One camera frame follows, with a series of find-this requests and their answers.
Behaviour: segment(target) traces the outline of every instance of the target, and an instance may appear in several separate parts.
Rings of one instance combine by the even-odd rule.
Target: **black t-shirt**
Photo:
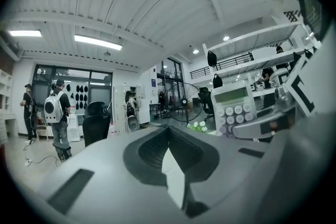
[[[262,70],[263,78],[266,78],[265,74],[268,74],[269,76],[271,76],[273,74],[273,69],[271,69],[270,67],[263,69]],[[267,81],[265,81],[265,89],[269,89],[269,88],[271,88],[271,84],[267,80]]]
[[[56,96],[60,91],[61,89],[57,87],[50,96]],[[66,109],[70,107],[70,102],[66,93],[62,94],[62,96],[59,98],[59,102],[61,103],[62,111],[64,111],[62,121],[67,122]]]
[[[30,117],[30,112],[29,112],[29,105],[30,105],[30,101],[32,100],[32,98],[30,97],[28,92],[25,92],[23,95],[23,100],[26,101],[26,104],[24,106],[24,117],[25,119]]]

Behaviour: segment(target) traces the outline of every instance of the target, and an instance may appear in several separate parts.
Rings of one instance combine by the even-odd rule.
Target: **white corrugated ceiling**
[[[27,52],[71,55],[149,68],[228,27],[265,16],[290,0],[9,0],[8,29],[40,29],[20,38]],[[74,41],[74,34],[123,45],[121,51]]]

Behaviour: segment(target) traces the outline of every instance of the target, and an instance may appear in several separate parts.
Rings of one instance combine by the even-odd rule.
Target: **jeans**
[[[54,142],[60,141],[62,139],[62,144],[65,144],[66,146],[69,146],[68,141],[68,133],[67,133],[67,123],[65,121],[60,121],[59,123],[52,123],[51,124],[52,134],[54,136]],[[60,149],[56,149],[57,153],[62,153]]]
[[[30,116],[25,116],[25,124],[28,132],[28,140],[31,140],[33,137],[36,138],[37,134],[34,118],[33,117],[31,118]]]

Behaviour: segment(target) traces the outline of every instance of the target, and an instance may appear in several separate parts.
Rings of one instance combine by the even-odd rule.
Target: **large fan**
[[[189,122],[198,117],[203,104],[198,97],[199,89],[189,83],[177,83],[167,91],[167,107],[170,117]]]

